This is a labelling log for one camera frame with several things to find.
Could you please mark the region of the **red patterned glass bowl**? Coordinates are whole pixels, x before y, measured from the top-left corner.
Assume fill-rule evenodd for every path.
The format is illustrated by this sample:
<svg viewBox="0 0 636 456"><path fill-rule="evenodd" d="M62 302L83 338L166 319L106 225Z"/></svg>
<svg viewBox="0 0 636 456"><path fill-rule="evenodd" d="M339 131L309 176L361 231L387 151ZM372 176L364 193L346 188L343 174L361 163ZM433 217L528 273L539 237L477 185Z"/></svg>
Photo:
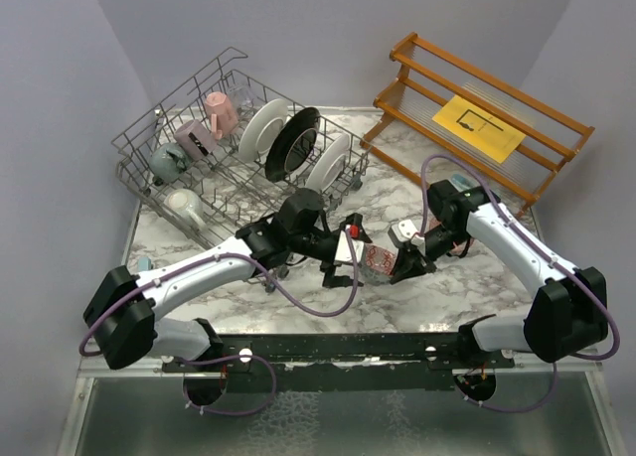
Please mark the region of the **red patterned glass bowl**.
<svg viewBox="0 0 636 456"><path fill-rule="evenodd" d="M383 247L366 243L360 261L360 273L363 282L369 285L389 284L397 255Z"/></svg>

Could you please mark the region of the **blue rimmed white plate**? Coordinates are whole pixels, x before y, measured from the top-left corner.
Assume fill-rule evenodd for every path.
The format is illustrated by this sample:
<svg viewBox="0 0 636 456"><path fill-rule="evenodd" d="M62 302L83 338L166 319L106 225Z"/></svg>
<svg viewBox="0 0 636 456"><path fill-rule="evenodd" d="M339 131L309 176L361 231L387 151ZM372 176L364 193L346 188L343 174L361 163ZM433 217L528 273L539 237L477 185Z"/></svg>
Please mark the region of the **blue rimmed white plate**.
<svg viewBox="0 0 636 456"><path fill-rule="evenodd" d="M323 152L305 182L305 187L317 193L325 192L344 171L351 137L341 133Z"/></svg>

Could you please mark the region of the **black rimmed cream plate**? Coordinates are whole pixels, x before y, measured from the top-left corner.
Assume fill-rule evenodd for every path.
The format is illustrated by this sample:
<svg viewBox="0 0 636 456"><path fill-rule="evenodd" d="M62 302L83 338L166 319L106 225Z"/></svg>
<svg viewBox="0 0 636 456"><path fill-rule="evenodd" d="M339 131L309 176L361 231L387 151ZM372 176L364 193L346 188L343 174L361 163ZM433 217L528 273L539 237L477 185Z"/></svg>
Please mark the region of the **black rimmed cream plate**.
<svg viewBox="0 0 636 456"><path fill-rule="evenodd" d="M316 107L306 107L284 125L266 157L264 171L268 181L284 180L307 160L317 140L320 118Z"/></svg>

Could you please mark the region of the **black rimmed printed plate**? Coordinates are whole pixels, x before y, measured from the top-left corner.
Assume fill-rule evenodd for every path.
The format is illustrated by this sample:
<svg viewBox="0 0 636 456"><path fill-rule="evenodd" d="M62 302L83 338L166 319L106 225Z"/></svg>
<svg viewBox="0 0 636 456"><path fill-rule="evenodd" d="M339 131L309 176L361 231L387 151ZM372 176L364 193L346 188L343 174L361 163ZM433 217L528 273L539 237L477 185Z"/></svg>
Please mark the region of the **black rimmed printed plate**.
<svg viewBox="0 0 636 456"><path fill-rule="evenodd" d="M287 101L278 98L265 104L253 116L238 145L238 156L242 161L255 161L268 153L287 121L287 111Z"/></svg>

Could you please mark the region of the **white grey mug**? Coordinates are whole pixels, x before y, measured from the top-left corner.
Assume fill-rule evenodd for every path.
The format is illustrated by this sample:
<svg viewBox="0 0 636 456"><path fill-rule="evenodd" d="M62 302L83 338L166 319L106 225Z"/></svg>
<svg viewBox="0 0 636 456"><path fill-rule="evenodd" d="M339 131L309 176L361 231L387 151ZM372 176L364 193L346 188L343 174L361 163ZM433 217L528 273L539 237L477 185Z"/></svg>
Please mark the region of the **white grey mug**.
<svg viewBox="0 0 636 456"><path fill-rule="evenodd" d="M198 229L202 229L206 226L203 202L193 191L189 189L177 189L172 191L164 199L164 204L188 225Z"/></svg>

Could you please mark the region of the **pink cream mug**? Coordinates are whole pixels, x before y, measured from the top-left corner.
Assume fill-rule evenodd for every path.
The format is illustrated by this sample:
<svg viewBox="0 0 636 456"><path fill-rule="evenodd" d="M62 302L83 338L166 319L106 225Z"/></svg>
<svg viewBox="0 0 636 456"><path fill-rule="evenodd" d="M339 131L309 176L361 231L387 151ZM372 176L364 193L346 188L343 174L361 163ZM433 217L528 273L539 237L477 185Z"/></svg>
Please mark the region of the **pink cream mug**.
<svg viewBox="0 0 636 456"><path fill-rule="evenodd" d="M239 124L239 117L230 98L220 92L209 93L204 101L213 136L217 140L229 135Z"/></svg>

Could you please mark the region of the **clear drinking glass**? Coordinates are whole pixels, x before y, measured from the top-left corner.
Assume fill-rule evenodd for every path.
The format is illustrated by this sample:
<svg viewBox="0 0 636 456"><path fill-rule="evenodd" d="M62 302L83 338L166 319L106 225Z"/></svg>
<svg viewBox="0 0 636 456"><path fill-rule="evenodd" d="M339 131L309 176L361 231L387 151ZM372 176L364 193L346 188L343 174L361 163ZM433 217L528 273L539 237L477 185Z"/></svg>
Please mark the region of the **clear drinking glass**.
<svg viewBox="0 0 636 456"><path fill-rule="evenodd" d="M243 113L254 106L254 94L246 83L235 83L227 88L227 96L234 108Z"/></svg>

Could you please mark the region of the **purple mug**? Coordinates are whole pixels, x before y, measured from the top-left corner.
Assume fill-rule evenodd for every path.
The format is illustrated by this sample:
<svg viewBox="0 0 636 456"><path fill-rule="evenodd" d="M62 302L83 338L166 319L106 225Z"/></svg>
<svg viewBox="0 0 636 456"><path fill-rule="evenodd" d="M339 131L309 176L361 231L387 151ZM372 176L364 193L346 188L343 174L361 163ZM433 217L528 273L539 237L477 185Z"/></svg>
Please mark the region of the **purple mug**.
<svg viewBox="0 0 636 456"><path fill-rule="evenodd" d="M174 139L193 161L204 159L217 146L216 138L197 119L189 120L182 124L175 131Z"/></svg>

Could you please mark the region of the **dark grey mug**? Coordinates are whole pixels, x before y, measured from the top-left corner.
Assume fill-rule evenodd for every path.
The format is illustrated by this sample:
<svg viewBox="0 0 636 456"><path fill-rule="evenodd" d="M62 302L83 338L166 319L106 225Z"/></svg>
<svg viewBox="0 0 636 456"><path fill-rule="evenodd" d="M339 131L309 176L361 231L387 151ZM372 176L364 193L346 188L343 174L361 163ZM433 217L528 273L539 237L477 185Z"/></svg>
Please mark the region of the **dark grey mug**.
<svg viewBox="0 0 636 456"><path fill-rule="evenodd" d="M188 153L176 143L160 145L151 155L149 168L155 185L177 181L193 164Z"/></svg>

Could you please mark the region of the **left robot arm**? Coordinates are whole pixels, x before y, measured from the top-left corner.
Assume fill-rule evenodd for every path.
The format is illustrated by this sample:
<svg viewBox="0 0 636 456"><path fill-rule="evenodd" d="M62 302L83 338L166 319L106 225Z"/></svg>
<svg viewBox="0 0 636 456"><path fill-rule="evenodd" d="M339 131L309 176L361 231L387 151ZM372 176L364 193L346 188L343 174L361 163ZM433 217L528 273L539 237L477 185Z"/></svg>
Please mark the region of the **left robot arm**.
<svg viewBox="0 0 636 456"><path fill-rule="evenodd" d="M344 263L358 268L369 242L361 215L353 213L331 230L322 197L302 188L277 212L191 258L137 274L124 265L109 270L82 315L86 336L97 348L79 352L84 357L103 356L112 370L147 356L171 356L208 371L220 356L211 325L202 319L169 321L168 314L229 283L258 276L273 282L272 270L286 264L291 254L319 261L325 287L357 289L357 275L338 276L335 269Z"/></svg>

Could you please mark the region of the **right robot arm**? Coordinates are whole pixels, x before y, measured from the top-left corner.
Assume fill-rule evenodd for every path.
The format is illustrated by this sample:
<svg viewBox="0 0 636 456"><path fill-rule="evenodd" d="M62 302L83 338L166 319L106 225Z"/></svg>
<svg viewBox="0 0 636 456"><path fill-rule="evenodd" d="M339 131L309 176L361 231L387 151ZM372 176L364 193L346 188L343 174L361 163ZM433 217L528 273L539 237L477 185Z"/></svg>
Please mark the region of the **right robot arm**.
<svg viewBox="0 0 636 456"><path fill-rule="evenodd" d="M502 350L554 363L607 337L606 280L600 271L552 252L483 187L459 191L443 180L430 185L426 197L436 227L422 232L404 220L389 230L397 248L392 283L433 272L437 258L474 238L513 271L533 299L525 315L489 315L460 326L456 355L464 366L478 368Z"/></svg>

